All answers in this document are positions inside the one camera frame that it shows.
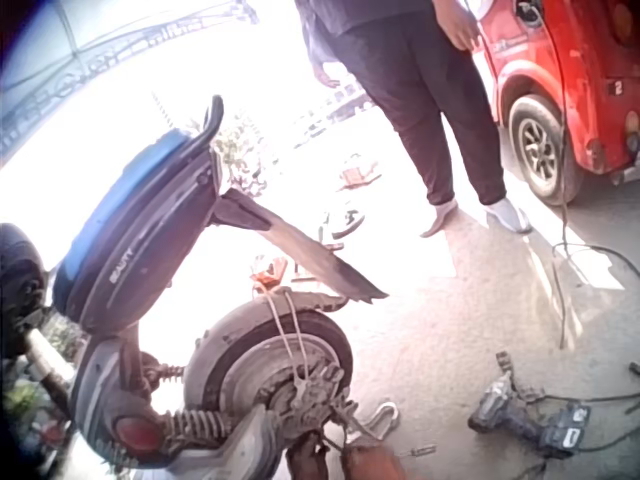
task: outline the electric scooter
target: electric scooter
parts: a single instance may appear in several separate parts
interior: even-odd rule
[[[251,198],[220,192],[211,143],[223,110],[214,97],[199,135],[171,130],[129,163],[53,285],[55,309],[90,335],[68,399],[76,428],[105,460],[147,470],[150,478],[269,478],[300,436],[329,420],[347,423],[352,353],[325,313],[348,300],[386,297]],[[259,232],[339,296],[289,289],[259,296],[208,330],[186,367],[160,364],[140,351],[138,322],[211,225]],[[16,245],[30,245],[16,238]],[[32,246],[25,254],[39,262]],[[42,290],[36,280],[29,292]],[[158,414],[151,393],[178,377],[184,410]]]

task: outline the foot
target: foot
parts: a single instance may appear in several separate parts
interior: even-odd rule
[[[503,198],[493,205],[485,205],[485,210],[493,215],[508,230],[515,233],[528,233],[531,231],[531,224],[525,213],[513,206],[508,198]]]
[[[442,226],[444,225],[444,222],[449,216],[449,214],[454,210],[456,210],[457,208],[458,208],[458,202],[456,201],[455,198],[453,200],[448,201],[447,203],[443,203],[442,205],[434,205],[433,206],[434,215],[433,215],[431,226],[427,229],[426,232],[424,232],[420,236],[422,238],[427,238],[427,237],[430,237],[431,235],[434,235],[435,233],[438,233],[442,229]]]

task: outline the scooter fender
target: scooter fender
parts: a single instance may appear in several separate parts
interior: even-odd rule
[[[276,307],[278,315],[291,313],[289,303],[284,295],[288,292],[295,305],[296,312],[319,310],[322,312],[335,312],[344,307],[349,301],[344,297],[335,297],[323,293],[293,292],[283,287],[273,291],[271,299]],[[227,347],[234,345],[236,341],[247,335],[256,327],[272,322],[273,313],[267,297],[261,295],[252,301],[236,308],[207,331],[208,355],[196,355],[189,362],[184,374],[184,396],[187,408],[202,408],[200,405],[203,392],[206,387],[209,372],[226,352]],[[220,348],[211,348],[211,340],[220,342]]]

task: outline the person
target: person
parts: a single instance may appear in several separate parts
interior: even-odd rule
[[[310,432],[287,450],[287,464],[292,480],[328,480],[328,449],[320,436]],[[346,480],[406,480],[398,458],[382,445],[347,446],[341,455]]]
[[[442,113],[486,211],[513,232],[531,229],[506,197],[498,129],[471,57],[479,30],[458,0],[296,0],[296,7],[316,78],[337,87],[324,64],[342,62],[399,134],[433,206],[422,236],[439,231],[458,206]]]

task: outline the red tail light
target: red tail light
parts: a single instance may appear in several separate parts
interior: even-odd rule
[[[611,29],[625,46],[638,45],[640,18],[638,4],[631,0],[608,0]]]

